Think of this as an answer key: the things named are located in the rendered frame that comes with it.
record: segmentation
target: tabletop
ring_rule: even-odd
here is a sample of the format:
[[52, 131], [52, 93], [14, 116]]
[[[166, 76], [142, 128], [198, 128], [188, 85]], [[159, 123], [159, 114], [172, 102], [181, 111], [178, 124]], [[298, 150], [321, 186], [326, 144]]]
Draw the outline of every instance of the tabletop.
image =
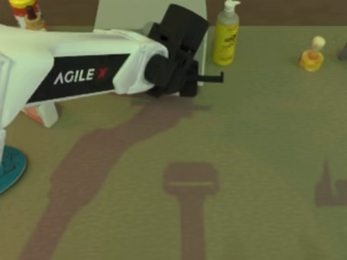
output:
[[210, 38], [225, 82], [194, 99], [66, 101], [51, 129], [20, 114], [7, 144], [29, 165], [0, 196], [0, 259], [347, 259], [345, 35], [241, 27], [228, 67]]

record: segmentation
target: yellow lid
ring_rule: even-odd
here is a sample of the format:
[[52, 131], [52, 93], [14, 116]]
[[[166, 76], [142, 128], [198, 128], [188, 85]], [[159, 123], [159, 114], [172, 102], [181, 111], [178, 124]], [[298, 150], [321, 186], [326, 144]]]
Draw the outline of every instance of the yellow lid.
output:
[[9, 0], [9, 2], [14, 8], [25, 8], [28, 5], [33, 5], [36, 0]]

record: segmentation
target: yellow bottle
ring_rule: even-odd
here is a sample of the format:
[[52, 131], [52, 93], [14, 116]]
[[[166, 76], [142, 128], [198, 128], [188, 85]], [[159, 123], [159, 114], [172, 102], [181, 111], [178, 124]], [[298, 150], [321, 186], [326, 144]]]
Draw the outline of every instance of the yellow bottle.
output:
[[217, 16], [213, 61], [219, 66], [229, 65], [234, 60], [239, 29], [239, 16], [235, 13], [238, 4], [238, 1], [226, 0], [224, 10]]
[[321, 68], [324, 56], [320, 52], [325, 45], [325, 39], [321, 36], [316, 36], [312, 41], [312, 49], [303, 52], [300, 58], [300, 67], [308, 72], [315, 72]]

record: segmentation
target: teal plate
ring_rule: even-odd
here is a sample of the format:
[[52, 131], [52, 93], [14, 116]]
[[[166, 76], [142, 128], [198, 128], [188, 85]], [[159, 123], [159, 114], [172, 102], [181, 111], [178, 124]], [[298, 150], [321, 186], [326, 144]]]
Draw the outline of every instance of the teal plate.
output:
[[27, 158], [20, 150], [5, 146], [0, 165], [0, 194], [11, 188], [23, 175]]

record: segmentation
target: red x letter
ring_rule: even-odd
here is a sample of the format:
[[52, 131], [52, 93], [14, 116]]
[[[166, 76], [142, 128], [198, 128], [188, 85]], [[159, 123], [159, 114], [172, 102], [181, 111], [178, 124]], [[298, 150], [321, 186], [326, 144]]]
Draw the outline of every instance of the red x letter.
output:
[[107, 72], [107, 68], [100, 68], [99, 69], [99, 75], [98, 75], [98, 79], [103, 79], [106, 75]]

